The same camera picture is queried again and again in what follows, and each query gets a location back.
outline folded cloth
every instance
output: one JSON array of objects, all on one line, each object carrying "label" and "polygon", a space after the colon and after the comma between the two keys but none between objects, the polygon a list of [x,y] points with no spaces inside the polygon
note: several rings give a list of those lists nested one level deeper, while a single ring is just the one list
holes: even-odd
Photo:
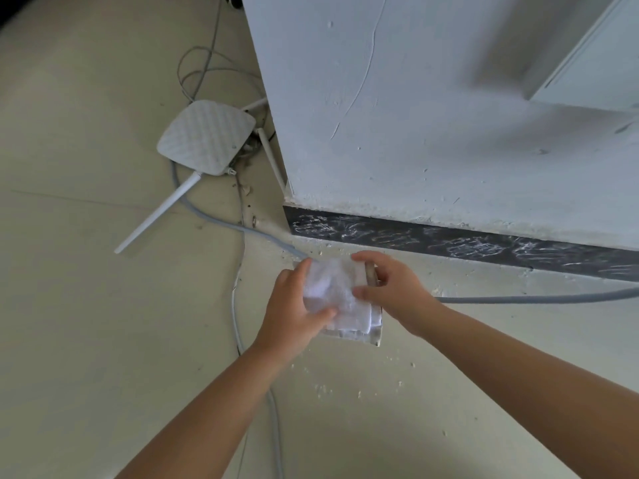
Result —
[{"label": "folded cloth", "polygon": [[351,290],[357,285],[367,285],[363,262],[350,258],[313,260],[304,283],[304,305],[310,312],[337,308],[335,319],[326,327],[329,331],[368,334],[371,326],[381,325],[381,313],[373,313],[370,303],[353,297]]}]

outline floor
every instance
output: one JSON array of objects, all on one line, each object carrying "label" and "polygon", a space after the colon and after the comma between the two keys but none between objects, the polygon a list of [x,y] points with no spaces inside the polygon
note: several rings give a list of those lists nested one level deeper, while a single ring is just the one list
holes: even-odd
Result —
[{"label": "floor", "polygon": [[[0,476],[112,478],[236,355],[233,231],[177,205],[112,250],[171,190],[155,144],[184,107],[175,67],[212,35],[215,0],[35,0],[0,32]],[[224,7],[219,50],[258,71],[244,14]],[[203,97],[245,104],[217,73]],[[258,228],[293,239],[263,154],[240,169]],[[190,194],[237,220],[233,180]],[[436,294],[619,289],[622,282],[395,252]],[[247,238],[238,316],[250,343],[290,256]],[[468,306],[468,314],[639,390],[636,302]],[[385,319],[380,348],[318,338],[278,379],[287,477],[571,478],[433,348]],[[274,477],[263,407],[240,468]]]}]

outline person's right arm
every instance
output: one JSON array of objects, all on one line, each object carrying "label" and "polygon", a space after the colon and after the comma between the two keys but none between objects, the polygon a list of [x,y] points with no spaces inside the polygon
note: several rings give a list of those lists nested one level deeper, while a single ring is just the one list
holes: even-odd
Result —
[{"label": "person's right arm", "polygon": [[398,260],[352,258],[374,262],[382,283],[355,297],[437,348],[577,475],[639,478],[639,394],[444,306]]}]

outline hand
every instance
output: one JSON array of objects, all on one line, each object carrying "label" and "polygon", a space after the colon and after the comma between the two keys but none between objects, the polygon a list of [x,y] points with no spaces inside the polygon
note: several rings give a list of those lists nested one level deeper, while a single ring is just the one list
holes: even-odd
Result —
[{"label": "hand", "polygon": [[424,311],[435,311],[443,306],[402,262],[372,250],[354,253],[351,258],[358,262],[373,262],[377,266],[377,279],[381,282],[379,287],[354,287],[353,295],[381,306],[409,333],[419,334]]},{"label": "hand", "polygon": [[277,276],[262,327],[251,346],[269,353],[282,365],[300,354],[337,314],[333,308],[316,314],[306,310],[302,295],[311,262],[304,259],[294,271],[285,269]]}]

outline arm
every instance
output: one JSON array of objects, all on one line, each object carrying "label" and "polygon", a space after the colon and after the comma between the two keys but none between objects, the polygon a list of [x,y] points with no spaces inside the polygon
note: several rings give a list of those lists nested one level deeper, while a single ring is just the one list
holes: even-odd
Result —
[{"label": "arm", "polygon": [[116,479],[222,477],[255,410],[277,375],[334,317],[302,302],[310,259],[277,277],[255,342],[204,388]]},{"label": "arm", "polygon": [[447,308],[385,254],[352,257],[374,262],[384,284],[355,297],[437,348],[576,474],[639,477],[639,394]]}]

